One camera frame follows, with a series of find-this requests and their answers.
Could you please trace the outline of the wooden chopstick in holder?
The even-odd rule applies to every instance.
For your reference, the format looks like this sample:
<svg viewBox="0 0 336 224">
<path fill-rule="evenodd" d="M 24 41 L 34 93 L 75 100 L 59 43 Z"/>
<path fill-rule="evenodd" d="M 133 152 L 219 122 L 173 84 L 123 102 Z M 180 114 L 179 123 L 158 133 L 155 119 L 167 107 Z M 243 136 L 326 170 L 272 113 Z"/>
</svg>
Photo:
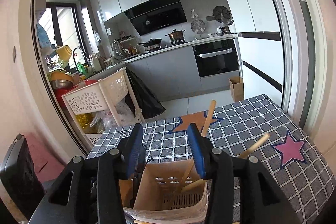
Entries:
<svg viewBox="0 0 336 224">
<path fill-rule="evenodd" d="M 263 143 L 265 143 L 270 137 L 269 133 L 265 133 L 256 143 L 254 143 L 252 146 L 250 146 L 247 150 L 245 150 L 243 153 L 238 155 L 238 158 L 240 159 L 246 159 L 252 152 L 254 152 L 258 147 L 260 147 Z M 196 188 L 200 185 L 203 185 L 207 180 L 199 179 L 190 185 L 187 185 L 182 188 L 181 192 L 186 192 L 188 190 L 191 190 L 193 188 Z"/>
<path fill-rule="evenodd" d="M 209 106 L 209 110 L 208 110 L 208 113 L 207 113 L 207 116 L 206 116 L 206 120 L 205 120 L 204 126 L 201 130 L 201 136 L 202 137 L 205 137 L 207 135 L 210 123 L 213 119 L 213 113 L 214 113 L 216 104 L 217 104 L 217 102 L 215 100 L 212 100 L 210 102 L 210 106 Z M 187 178 L 189 177 L 190 172 L 192 171 L 193 167 L 194 167 L 194 162 L 193 162 L 192 159 L 190 159 L 189 163 L 187 165 L 187 168 L 186 168 L 186 170 L 185 170 L 185 172 L 182 176 L 182 181 L 187 180 Z M 181 188 L 181 192 L 186 192 L 186 191 L 191 190 L 193 188 L 197 188 L 197 187 L 199 187 L 200 185 L 203 185 L 206 182 L 207 182 L 206 180 L 203 180 L 203 179 L 200 178 L 197 181 L 190 183 L 189 185 L 185 185 L 183 188 Z"/>
</svg>

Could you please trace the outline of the beige utensil holder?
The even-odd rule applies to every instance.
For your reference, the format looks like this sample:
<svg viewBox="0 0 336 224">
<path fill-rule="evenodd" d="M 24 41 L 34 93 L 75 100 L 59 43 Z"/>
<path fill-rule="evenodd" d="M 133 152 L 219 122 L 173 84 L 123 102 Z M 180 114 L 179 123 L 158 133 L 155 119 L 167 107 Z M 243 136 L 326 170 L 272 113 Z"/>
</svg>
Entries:
<svg viewBox="0 0 336 224">
<path fill-rule="evenodd" d="M 195 169 L 182 181 L 190 160 L 149 163 L 146 165 L 136 197 L 133 197 L 133 179 L 120 180 L 120 192 L 125 214 L 139 223 L 201 223 L 206 218 L 209 204 L 206 184 L 180 192 L 171 201 L 174 192 L 199 179 Z"/>
</svg>

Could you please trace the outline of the grey checkered tablecloth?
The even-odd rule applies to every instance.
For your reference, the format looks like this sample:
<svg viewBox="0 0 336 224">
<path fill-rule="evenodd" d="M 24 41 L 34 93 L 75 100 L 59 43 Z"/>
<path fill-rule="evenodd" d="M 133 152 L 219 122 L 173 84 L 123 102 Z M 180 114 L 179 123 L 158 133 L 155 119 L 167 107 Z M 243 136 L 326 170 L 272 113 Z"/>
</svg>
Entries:
<svg viewBox="0 0 336 224">
<path fill-rule="evenodd" d="M 185 116 L 105 130 L 89 156 L 120 160 L 138 138 L 125 179 L 98 180 L 118 221 L 335 223 L 335 176 L 310 138 L 268 96 Z"/>
</svg>

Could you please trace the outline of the white perforated storage cart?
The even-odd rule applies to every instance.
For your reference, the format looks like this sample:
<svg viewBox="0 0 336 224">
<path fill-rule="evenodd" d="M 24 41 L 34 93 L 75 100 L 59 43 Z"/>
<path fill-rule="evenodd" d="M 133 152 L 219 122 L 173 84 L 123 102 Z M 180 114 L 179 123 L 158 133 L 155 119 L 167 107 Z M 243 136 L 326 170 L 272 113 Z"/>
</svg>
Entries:
<svg viewBox="0 0 336 224">
<path fill-rule="evenodd" d="M 131 97 L 135 107 L 134 117 L 129 122 L 125 121 L 117 112 L 117 104 L 127 95 Z M 90 85 L 80 84 L 79 87 L 62 95 L 62 99 L 81 135 L 91 148 L 97 143 L 101 134 L 94 132 L 90 126 L 82 127 L 76 118 L 78 115 L 107 111 L 112 114 L 119 127 L 145 121 L 125 68 L 121 68 L 116 73 Z"/>
</svg>

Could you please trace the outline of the black garbage bag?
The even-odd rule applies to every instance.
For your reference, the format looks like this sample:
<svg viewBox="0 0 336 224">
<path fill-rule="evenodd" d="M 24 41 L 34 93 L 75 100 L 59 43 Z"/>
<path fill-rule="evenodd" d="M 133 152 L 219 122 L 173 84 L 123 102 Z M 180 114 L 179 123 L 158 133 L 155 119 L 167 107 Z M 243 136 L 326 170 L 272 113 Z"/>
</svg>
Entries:
<svg viewBox="0 0 336 224">
<path fill-rule="evenodd" d="M 150 119 L 163 114 L 166 109 L 157 96 L 135 73 L 128 68 L 126 68 L 126 72 L 143 117 Z"/>
</svg>

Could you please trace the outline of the cardboard box on floor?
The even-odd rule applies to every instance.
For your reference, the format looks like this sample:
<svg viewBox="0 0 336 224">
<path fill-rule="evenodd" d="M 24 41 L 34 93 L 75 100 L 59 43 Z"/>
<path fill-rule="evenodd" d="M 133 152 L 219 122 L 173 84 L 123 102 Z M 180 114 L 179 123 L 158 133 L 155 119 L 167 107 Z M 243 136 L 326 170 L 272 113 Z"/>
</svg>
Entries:
<svg viewBox="0 0 336 224">
<path fill-rule="evenodd" d="M 244 100 L 244 83 L 240 76 L 229 79 L 231 96 L 234 102 Z"/>
</svg>

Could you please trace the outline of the black built-in oven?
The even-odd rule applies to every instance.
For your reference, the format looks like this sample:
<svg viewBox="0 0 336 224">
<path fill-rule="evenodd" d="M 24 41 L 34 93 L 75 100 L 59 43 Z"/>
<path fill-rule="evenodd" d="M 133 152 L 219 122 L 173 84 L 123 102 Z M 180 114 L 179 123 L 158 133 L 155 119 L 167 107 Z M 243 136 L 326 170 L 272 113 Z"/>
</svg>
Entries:
<svg viewBox="0 0 336 224">
<path fill-rule="evenodd" d="M 193 46 L 200 77 L 239 70 L 234 39 L 218 40 Z"/>
</svg>

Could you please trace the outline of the yellow bowl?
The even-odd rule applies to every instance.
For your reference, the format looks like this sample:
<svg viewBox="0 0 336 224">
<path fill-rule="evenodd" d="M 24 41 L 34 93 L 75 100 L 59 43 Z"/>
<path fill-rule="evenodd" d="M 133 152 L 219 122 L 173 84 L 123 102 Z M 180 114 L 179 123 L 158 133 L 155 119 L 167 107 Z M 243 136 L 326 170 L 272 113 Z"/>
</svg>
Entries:
<svg viewBox="0 0 336 224">
<path fill-rule="evenodd" d="M 72 56 L 72 50 L 68 45 L 57 47 L 56 53 L 58 54 L 59 58 L 64 62 L 68 62 L 70 57 Z"/>
</svg>

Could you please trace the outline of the black wok pan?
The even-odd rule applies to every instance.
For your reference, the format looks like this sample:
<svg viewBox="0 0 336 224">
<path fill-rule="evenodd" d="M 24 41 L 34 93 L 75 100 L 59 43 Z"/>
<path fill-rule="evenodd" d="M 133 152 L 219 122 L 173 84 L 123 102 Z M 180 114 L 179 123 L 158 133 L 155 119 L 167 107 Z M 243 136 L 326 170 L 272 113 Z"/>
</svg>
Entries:
<svg viewBox="0 0 336 224">
<path fill-rule="evenodd" d="M 161 41 L 162 39 L 150 39 L 148 42 L 138 43 L 138 45 L 143 46 L 147 52 L 153 52 L 161 48 Z"/>
</svg>

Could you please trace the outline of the brass cooking pot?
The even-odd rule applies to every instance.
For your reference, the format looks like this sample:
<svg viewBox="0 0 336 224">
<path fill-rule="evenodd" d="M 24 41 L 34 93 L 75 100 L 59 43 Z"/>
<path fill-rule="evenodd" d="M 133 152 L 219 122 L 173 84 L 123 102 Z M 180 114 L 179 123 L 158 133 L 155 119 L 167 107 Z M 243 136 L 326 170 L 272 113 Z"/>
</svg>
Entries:
<svg viewBox="0 0 336 224">
<path fill-rule="evenodd" d="M 168 36 L 171 41 L 181 40 L 181 39 L 184 39 L 184 34 L 183 34 L 184 32 L 185 30 L 178 31 L 174 29 L 171 33 L 166 34 L 166 36 Z"/>
</svg>

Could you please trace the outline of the white refrigerator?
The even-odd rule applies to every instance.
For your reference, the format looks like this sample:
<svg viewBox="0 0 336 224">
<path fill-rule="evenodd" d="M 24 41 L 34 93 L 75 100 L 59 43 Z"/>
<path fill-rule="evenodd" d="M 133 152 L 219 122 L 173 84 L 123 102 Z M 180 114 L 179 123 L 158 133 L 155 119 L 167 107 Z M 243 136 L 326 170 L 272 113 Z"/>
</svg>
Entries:
<svg viewBox="0 0 336 224">
<path fill-rule="evenodd" d="M 244 96 L 267 95 L 282 103 L 284 52 L 273 0 L 227 0 L 238 34 L 240 70 Z"/>
</svg>

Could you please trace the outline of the black range hood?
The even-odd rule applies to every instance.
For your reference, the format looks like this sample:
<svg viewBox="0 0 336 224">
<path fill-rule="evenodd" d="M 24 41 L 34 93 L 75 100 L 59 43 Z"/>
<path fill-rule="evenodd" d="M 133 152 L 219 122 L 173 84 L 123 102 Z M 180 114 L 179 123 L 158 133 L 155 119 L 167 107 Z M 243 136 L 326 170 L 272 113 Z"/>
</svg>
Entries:
<svg viewBox="0 0 336 224">
<path fill-rule="evenodd" d="M 180 0 L 149 0 L 123 13 L 141 36 L 187 22 Z"/>
</svg>

